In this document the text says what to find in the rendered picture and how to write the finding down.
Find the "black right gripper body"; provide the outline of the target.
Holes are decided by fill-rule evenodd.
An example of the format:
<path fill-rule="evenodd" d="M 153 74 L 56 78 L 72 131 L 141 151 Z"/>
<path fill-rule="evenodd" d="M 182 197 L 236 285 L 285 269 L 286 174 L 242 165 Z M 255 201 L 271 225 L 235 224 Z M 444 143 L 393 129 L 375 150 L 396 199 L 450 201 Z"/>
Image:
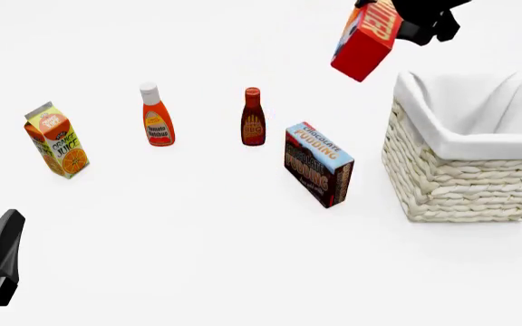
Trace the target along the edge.
<path fill-rule="evenodd" d="M 472 0 L 392 0 L 405 21 L 437 21 L 442 13 Z"/>

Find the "red butter box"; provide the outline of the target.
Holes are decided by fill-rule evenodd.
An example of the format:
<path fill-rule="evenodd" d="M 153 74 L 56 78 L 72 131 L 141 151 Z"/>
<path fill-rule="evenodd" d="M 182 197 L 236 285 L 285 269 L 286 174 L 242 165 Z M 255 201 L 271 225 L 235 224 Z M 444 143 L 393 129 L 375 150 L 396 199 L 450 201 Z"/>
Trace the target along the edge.
<path fill-rule="evenodd" d="M 331 66 L 355 81 L 364 81 L 392 50 L 401 23 L 392 0 L 376 0 L 355 7 Z"/>

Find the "wicker basket with white liner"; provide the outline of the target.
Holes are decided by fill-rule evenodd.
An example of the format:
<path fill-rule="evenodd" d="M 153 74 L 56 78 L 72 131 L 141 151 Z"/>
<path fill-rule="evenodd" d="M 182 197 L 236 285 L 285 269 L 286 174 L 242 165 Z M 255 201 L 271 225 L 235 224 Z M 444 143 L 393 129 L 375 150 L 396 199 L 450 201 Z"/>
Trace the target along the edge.
<path fill-rule="evenodd" d="M 382 163 L 413 222 L 522 221 L 522 74 L 402 72 Z"/>

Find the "orange juice carton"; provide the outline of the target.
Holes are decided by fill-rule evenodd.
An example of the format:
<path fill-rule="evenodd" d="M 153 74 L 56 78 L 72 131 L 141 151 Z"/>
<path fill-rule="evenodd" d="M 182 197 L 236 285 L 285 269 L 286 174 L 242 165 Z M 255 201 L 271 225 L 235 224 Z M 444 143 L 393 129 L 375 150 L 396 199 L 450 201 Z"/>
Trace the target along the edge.
<path fill-rule="evenodd" d="M 70 179 L 89 165 L 73 125 L 51 102 L 25 118 L 24 129 L 53 173 Z"/>

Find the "dark red BBQ sauce bottle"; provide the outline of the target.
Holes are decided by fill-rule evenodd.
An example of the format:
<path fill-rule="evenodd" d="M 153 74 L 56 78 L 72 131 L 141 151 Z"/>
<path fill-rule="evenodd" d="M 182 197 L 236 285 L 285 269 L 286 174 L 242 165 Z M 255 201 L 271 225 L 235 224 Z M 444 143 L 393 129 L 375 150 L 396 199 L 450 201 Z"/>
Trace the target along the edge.
<path fill-rule="evenodd" d="M 260 102 L 260 90 L 245 90 L 245 107 L 241 117 L 241 140 L 246 146 L 261 146 L 266 141 L 266 120 Z"/>

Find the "chocolate pudding box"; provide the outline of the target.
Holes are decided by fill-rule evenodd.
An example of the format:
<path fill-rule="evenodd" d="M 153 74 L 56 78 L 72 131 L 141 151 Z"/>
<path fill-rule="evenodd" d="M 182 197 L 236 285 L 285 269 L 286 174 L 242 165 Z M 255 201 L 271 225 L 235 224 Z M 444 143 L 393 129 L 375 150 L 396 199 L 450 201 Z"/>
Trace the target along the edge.
<path fill-rule="evenodd" d="M 325 208 L 347 195 L 354 159 L 303 121 L 285 130 L 285 168 Z"/>

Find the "tomato ketchup bottle white cap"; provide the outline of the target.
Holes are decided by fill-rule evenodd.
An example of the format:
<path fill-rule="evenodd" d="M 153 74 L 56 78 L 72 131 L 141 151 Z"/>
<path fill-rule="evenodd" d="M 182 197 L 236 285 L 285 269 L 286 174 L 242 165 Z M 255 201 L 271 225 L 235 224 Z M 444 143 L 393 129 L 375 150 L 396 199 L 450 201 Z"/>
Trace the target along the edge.
<path fill-rule="evenodd" d="M 175 132 L 171 117 L 163 104 L 158 86 L 154 82 L 145 82 L 140 86 L 143 100 L 143 124 L 151 146 L 171 146 L 175 142 Z"/>

